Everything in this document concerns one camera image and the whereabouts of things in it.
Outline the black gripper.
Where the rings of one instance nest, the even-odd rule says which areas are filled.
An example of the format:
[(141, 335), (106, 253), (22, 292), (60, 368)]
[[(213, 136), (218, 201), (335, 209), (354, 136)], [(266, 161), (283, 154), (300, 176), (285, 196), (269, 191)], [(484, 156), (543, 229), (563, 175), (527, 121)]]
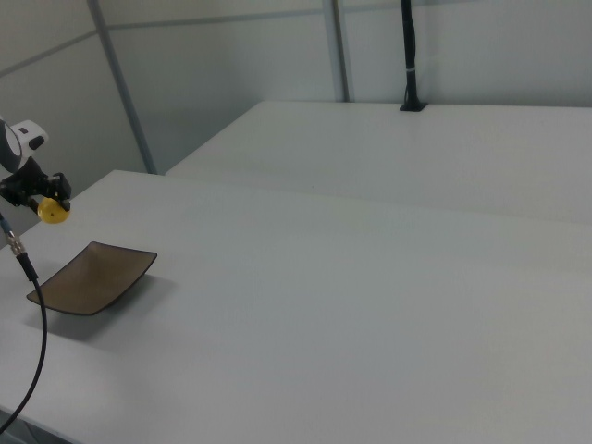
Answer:
[(30, 157), (16, 173), (1, 180), (1, 196), (13, 206), (27, 206), (39, 215), (35, 196), (42, 196), (70, 211), (71, 186), (63, 173), (48, 176)]

